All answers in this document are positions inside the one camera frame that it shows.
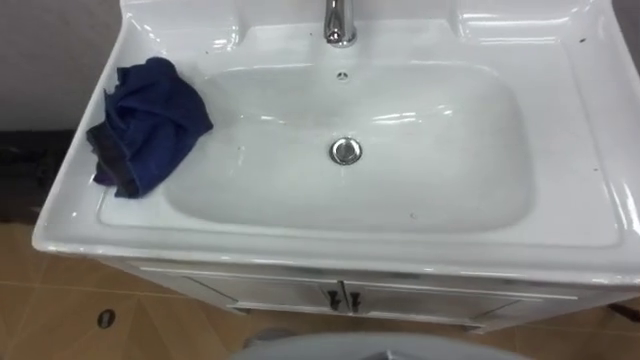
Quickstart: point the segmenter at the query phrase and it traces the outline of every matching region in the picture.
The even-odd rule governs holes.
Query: sink
[[[531,209],[521,110],[486,68],[291,64],[223,70],[196,86],[216,129],[163,189],[190,216],[297,229],[459,232],[508,226]],[[363,148],[351,166],[328,154],[343,135]]]
[[[488,0],[403,1],[356,1],[358,40],[345,49],[322,36],[322,1],[299,18],[193,1],[213,18],[184,24],[158,17],[184,11],[169,3],[127,4],[116,61],[171,59],[215,128],[147,199],[107,192],[99,219],[299,239],[615,243],[575,75],[605,42],[590,2],[498,1],[486,13]],[[349,166],[329,156],[342,137],[362,148]]]
[[[348,48],[326,43],[324,7],[123,0],[36,247],[637,269],[640,81],[611,1],[354,0]],[[116,199],[92,183],[83,134],[103,119],[116,68],[151,56],[176,64],[215,128],[144,199]],[[362,149],[346,166],[329,153],[343,138]]]

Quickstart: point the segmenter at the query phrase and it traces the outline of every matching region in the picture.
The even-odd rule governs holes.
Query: white cabinet
[[[278,279],[207,274],[190,275],[198,282],[235,301],[239,309],[272,309],[304,312],[347,312],[338,281]]]
[[[453,289],[370,283],[345,283],[353,313],[371,317],[423,319],[472,324],[517,305],[537,306],[540,299]]]
[[[636,295],[505,280],[381,274],[378,281],[370,274],[347,271],[144,261],[131,265],[121,268],[230,311],[338,313],[469,325],[478,332]]]

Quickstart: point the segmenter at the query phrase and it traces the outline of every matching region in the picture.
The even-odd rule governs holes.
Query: tiled floor
[[[534,359],[640,359],[640,325],[604,308],[489,333],[453,326],[256,311],[236,316],[96,262],[32,250],[31,228],[0,224],[0,359],[215,360],[264,328],[297,333],[405,331]],[[633,304],[640,307],[640,300]],[[108,329],[98,314],[113,309]]]

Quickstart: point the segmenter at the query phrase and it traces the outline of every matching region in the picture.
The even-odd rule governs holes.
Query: chrome faucet
[[[336,48],[346,48],[356,42],[353,0],[327,0],[324,38],[327,40],[327,44]]]

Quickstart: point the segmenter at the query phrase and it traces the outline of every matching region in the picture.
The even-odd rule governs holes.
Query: blue towel
[[[118,68],[105,120],[87,131],[98,156],[93,181],[139,198],[164,181],[213,128],[202,98],[167,59]]]

